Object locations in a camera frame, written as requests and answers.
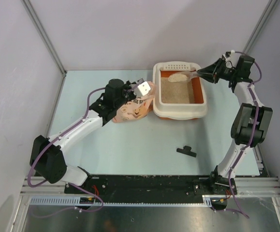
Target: red wire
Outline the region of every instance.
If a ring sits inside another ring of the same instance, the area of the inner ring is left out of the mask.
[[[92,188],[95,190],[95,194],[97,196],[99,196],[99,191],[98,191],[97,187],[95,185],[93,185]]]
[[[231,193],[229,190],[226,189],[226,194],[229,195],[229,197],[227,196],[227,199],[229,199],[231,197]]]

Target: vertical metal pole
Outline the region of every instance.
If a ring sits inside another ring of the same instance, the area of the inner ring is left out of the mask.
[[[30,196],[20,196],[21,197],[21,202],[15,217],[15,221],[13,223],[13,227],[11,228],[12,232],[22,232],[24,225],[25,225],[25,220],[26,216],[28,213],[28,208],[29,208],[29,202],[31,197]]]
[[[42,23],[40,22],[30,0],[21,0],[28,15],[30,16],[33,24],[35,25],[37,31],[39,32],[48,52],[50,53],[50,55],[52,56],[52,58],[54,59],[54,62],[56,63],[57,67],[59,68],[59,70],[61,71],[61,73],[64,75],[64,73],[66,72],[58,55],[57,52],[54,49],[54,46],[52,44],[52,42],[50,41]]]
[[[270,0],[267,4],[264,12],[262,13],[254,31],[252,32],[247,44],[245,45],[245,48],[243,49],[244,53],[249,53],[251,51],[251,48],[255,44],[256,40],[258,39],[261,31],[267,24],[270,16],[272,15],[273,11],[276,9],[276,6],[278,5],[280,0]]]

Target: black plastic piece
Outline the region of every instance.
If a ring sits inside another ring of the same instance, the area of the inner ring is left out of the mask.
[[[232,92],[235,92],[236,84],[239,82],[248,82],[251,83],[252,80],[249,79],[249,76],[251,74],[251,67],[254,64],[255,59],[246,56],[241,55],[238,59],[238,62],[235,67],[235,71],[233,73],[233,76],[228,80],[229,81],[229,88],[231,88]]]
[[[250,56],[241,55],[236,67],[227,68],[226,60],[222,57],[215,63],[197,70],[197,74],[199,77],[214,84],[218,83],[219,79],[229,81],[229,87],[232,92],[234,92],[237,83],[252,82],[252,80],[249,79],[249,76],[254,61],[255,59]]]
[[[227,58],[230,57],[231,51],[225,52],[225,55],[226,55]]]
[[[235,140],[236,144],[248,144],[252,124],[250,119],[255,118],[256,106],[251,104],[242,103],[241,107],[236,115],[236,118],[231,127],[231,137]],[[272,108],[260,107],[255,128],[254,136],[252,139],[251,147],[255,147],[258,143],[262,143],[265,139],[270,120],[273,114]]]
[[[227,200],[219,198],[211,198],[211,204],[216,210],[224,210],[227,207]]]
[[[130,82],[124,83],[119,79],[112,79],[105,87],[105,92],[94,102],[89,109],[97,112],[103,119],[103,126],[116,116],[117,110],[129,101],[136,98],[130,89]]]
[[[193,191],[195,195],[224,195],[226,190],[232,188],[236,195],[236,183],[233,178],[230,181],[231,186],[229,186],[228,178],[218,175],[216,166],[207,179],[193,181]]]
[[[81,188],[94,193],[95,189],[92,187],[94,185],[97,187],[100,195],[103,195],[106,193],[106,190],[107,190],[107,179],[106,178],[93,178],[91,176],[88,176],[87,180],[84,182],[84,184],[81,186]],[[83,194],[83,192],[81,190],[78,190],[77,188],[73,187],[72,185],[66,185],[66,187],[64,189],[64,193],[66,193],[66,194]]]
[[[94,193],[91,187],[96,185],[106,203],[203,203],[202,195],[194,193],[193,183],[201,182],[200,188],[207,188],[207,195],[214,192],[210,190],[210,181],[201,178],[209,176],[93,175],[82,187],[86,186],[86,190]],[[72,186],[66,187],[65,193],[85,194],[73,190]]]
[[[94,197],[81,197],[80,198],[80,204],[89,204],[89,203],[93,203],[95,201]]]
[[[49,140],[41,135],[34,140],[29,162],[30,166],[48,144]],[[34,169],[49,183],[58,182],[67,171],[67,165],[60,147],[51,145],[37,162]]]
[[[192,157],[197,157],[197,153],[192,152],[192,148],[190,146],[184,146],[182,148],[177,148],[178,153],[182,153],[184,155],[192,156]]]

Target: sand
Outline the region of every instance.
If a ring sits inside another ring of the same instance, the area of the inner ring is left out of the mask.
[[[194,103],[192,82],[169,82],[168,77],[162,77],[161,101],[172,104]]]

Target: clump of litter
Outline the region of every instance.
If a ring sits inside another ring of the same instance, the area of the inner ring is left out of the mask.
[[[169,82],[182,82],[182,81],[188,81],[189,77],[186,74],[177,72],[169,76],[168,81]]]

